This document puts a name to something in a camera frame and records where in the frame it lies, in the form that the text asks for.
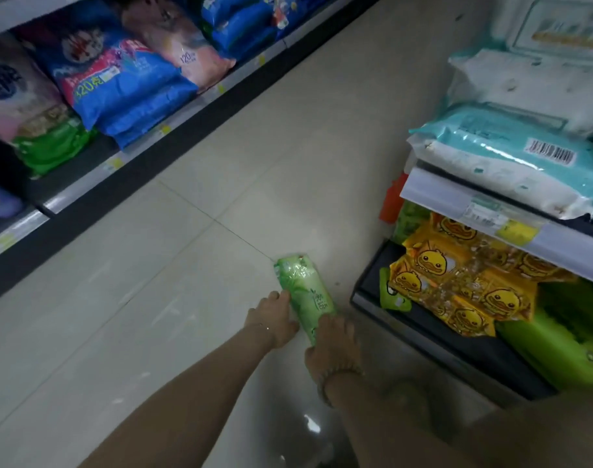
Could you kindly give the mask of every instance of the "teal package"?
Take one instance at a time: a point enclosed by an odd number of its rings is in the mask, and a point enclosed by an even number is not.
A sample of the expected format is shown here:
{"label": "teal package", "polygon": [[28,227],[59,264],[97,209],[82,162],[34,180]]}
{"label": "teal package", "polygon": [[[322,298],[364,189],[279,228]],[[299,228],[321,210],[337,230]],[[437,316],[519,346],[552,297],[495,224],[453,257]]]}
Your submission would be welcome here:
{"label": "teal package", "polygon": [[529,118],[461,105],[411,130],[419,159],[568,220],[593,216],[593,144]]}
{"label": "teal package", "polygon": [[292,295],[292,308],[298,316],[301,327],[307,333],[312,345],[316,345],[318,319],[327,313],[335,313],[336,308],[314,263],[306,254],[282,258],[275,264],[275,275],[281,289]]}

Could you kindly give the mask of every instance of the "person's leg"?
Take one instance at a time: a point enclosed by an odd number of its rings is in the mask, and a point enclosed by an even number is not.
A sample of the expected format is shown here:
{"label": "person's leg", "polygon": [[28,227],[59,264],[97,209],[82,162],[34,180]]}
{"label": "person's leg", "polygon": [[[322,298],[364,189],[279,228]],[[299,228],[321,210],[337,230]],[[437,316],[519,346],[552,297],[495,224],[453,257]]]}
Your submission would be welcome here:
{"label": "person's leg", "polygon": [[477,466],[593,467],[593,388],[499,410],[456,438]]}

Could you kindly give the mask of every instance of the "green tissue pack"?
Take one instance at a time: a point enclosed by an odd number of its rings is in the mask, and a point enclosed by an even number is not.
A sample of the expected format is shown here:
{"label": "green tissue pack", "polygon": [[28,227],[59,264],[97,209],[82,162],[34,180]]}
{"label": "green tissue pack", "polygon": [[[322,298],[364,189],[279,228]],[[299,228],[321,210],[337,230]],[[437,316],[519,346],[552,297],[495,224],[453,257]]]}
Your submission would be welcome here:
{"label": "green tissue pack", "polygon": [[281,289],[292,295],[292,308],[312,345],[316,344],[316,328],[322,314],[335,314],[336,308],[314,263],[306,254],[279,259],[275,274]]}

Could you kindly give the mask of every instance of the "person's right hand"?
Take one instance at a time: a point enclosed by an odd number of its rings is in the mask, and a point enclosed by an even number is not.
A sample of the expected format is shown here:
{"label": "person's right hand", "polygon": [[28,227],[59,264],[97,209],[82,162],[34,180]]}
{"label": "person's right hand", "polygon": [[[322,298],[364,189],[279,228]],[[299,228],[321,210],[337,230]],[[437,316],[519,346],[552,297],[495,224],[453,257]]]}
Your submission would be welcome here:
{"label": "person's right hand", "polygon": [[327,370],[361,368],[355,325],[340,315],[323,314],[318,320],[316,346],[305,351],[305,366],[316,383]]}

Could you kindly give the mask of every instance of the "bottom shelf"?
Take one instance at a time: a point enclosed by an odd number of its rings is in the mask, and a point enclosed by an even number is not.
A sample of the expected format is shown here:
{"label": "bottom shelf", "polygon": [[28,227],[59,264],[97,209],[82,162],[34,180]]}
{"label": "bottom shelf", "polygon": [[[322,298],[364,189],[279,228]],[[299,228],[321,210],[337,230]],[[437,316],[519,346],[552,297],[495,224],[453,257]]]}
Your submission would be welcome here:
{"label": "bottom shelf", "polygon": [[355,284],[351,303],[356,308],[501,407],[557,393],[502,339],[461,337],[416,303],[410,312],[382,309],[379,269],[404,253],[391,241],[380,247]]}

